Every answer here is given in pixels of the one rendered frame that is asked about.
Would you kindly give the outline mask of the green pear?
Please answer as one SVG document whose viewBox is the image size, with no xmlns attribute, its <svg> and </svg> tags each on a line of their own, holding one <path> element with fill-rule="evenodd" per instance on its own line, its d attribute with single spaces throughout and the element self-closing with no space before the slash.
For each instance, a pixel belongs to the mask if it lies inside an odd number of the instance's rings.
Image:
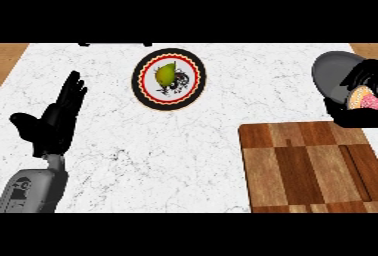
<svg viewBox="0 0 378 256">
<path fill-rule="evenodd" d="M 169 86 L 176 77 L 176 63 L 166 64 L 156 72 L 156 80 L 162 86 Z"/>
</svg>

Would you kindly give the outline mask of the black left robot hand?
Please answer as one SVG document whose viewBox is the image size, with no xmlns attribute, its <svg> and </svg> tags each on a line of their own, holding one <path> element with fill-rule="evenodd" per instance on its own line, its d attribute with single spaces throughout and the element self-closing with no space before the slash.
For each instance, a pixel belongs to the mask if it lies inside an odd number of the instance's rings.
<svg viewBox="0 0 378 256">
<path fill-rule="evenodd" d="M 52 103 L 40 118 L 17 112 L 9 121 L 18 129 L 21 138 L 33 144 L 33 156 L 43 158 L 49 154 L 64 155 L 71 147 L 77 116 L 80 113 L 88 87 L 80 73 L 73 71 L 66 80 L 58 100 Z"/>
</svg>

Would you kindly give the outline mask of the dark grey pan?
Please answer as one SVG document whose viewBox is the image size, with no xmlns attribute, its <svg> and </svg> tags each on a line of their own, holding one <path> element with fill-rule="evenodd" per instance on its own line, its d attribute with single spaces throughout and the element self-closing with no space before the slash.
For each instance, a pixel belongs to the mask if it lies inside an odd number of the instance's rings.
<svg viewBox="0 0 378 256">
<path fill-rule="evenodd" d="M 351 91 L 342 86 L 364 57 L 346 51 L 330 51 L 320 55 L 312 66 L 312 79 L 321 94 L 336 103 L 345 104 Z"/>
</svg>

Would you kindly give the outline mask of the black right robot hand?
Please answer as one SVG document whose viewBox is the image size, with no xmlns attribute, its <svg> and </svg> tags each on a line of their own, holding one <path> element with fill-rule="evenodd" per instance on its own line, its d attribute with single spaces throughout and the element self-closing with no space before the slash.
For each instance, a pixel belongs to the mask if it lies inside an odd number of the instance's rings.
<svg viewBox="0 0 378 256">
<path fill-rule="evenodd" d="M 365 85 L 371 88 L 378 97 L 378 60 L 367 59 L 354 68 L 342 86 L 346 86 L 351 93 L 354 89 Z M 345 104 L 336 103 L 325 98 L 327 112 L 334 119 L 334 123 L 343 128 L 378 128 L 378 110 L 374 109 L 348 109 L 348 99 Z"/>
</svg>

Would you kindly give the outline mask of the black rimmed patterned plate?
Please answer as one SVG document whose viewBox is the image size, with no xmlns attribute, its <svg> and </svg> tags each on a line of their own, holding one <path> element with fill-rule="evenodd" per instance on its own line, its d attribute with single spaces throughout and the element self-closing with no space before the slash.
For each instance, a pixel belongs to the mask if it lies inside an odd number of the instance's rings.
<svg viewBox="0 0 378 256">
<path fill-rule="evenodd" d="M 188 107 L 203 94 L 207 72 L 198 56 L 181 48 L 150 53 L 132 75 L 132 89 L 141 103 L 160 111 Z"/>
</svg>

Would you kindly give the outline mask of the pink frosted cupcake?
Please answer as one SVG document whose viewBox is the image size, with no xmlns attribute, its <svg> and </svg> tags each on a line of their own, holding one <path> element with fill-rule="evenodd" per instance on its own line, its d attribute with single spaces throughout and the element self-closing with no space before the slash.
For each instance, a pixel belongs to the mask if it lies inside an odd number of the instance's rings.
<svg viewBox="0 0 378 256">
<path fill-rule="evenodd" d="M 378 110 L 378 97 L 374 95 L 371 88 L 365 85 L 358 86 L 348 99 L 348 109 L 374 109 Z"/>
</svg>

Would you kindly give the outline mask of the wooden cutting board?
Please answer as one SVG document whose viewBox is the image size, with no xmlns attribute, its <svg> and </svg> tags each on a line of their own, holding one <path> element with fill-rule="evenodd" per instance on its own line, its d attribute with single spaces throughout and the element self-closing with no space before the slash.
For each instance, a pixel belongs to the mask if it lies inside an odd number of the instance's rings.
<svg viewBox="0 0 378 256">
<path fill-rule="evenodd" d="M 238 132 L 255 213 L 378 213 L 378 158 L 362 129 L 318 121 Z"/>
</svg>

